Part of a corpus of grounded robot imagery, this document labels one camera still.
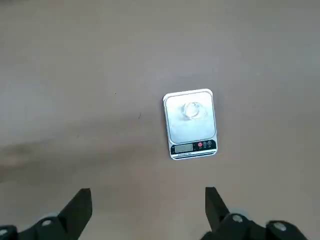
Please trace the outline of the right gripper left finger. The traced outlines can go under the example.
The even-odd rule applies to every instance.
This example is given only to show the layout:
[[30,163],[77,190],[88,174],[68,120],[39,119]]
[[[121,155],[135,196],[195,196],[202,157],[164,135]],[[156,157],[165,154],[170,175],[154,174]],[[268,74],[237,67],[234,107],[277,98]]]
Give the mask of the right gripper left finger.
[[40,219],[28,229],[19,232],[14,225],[2,225],[2,240],[77,240],[92,217],[90,188],[80,189],[55,216]]

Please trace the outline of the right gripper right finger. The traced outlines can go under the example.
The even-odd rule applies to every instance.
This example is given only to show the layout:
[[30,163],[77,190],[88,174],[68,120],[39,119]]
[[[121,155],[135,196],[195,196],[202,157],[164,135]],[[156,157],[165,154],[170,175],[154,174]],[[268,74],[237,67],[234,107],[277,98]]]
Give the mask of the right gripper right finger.
[[215,187],[205,188],[205,213],[211,231],[202,240],[307,240],[287,221],[270,220],[260,226],[240,213],[231,213]]

